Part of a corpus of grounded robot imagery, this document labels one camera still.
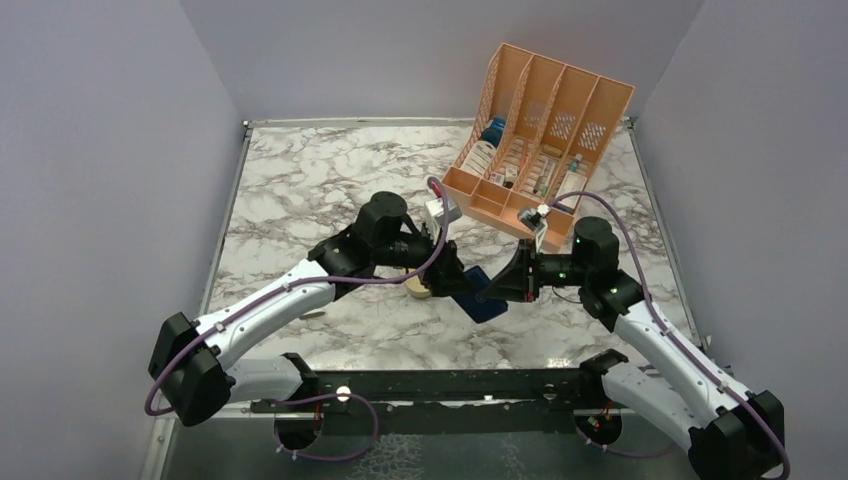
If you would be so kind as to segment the blue leather card holder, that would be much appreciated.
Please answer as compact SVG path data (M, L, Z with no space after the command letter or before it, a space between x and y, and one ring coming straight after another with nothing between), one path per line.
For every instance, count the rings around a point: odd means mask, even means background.
M472 284L473 290L469 293L452 295L451 299L473 322L486 323L508 311L506 301L486 299L481 295L481 292L491 284L491 279L479 265L467 269L464 275Z

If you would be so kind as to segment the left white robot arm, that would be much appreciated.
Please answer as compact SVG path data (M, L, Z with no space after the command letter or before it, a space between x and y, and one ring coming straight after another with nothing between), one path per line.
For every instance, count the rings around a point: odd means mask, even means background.
M225 405L277 397L298 411L313 401L314 384L294 354L249 362L255 345L301 316L352 291L401 284L417 277L435 297L471 292L448 226L461 216L453 199L438 193L430 217L416 227L406 201L380 191L353 223L320 241L289 272L236 304L194 320L178 312L161 325L148 372L154 385L145 401L149 416L173 413L188 427Z

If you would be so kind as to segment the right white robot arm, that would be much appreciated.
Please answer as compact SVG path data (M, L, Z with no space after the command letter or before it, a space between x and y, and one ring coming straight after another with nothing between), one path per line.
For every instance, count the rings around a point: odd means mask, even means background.
M568 254L519 242L513 258L482 290L486 299L532 302L543 287L575 287L594 319L635 348L660 374L654 379L616 353L584 363L579 398L600 407L622 404L683 450L701 479L784 479L784 408L726 373L660 312L644 286L618 266L610 223L580 219Z

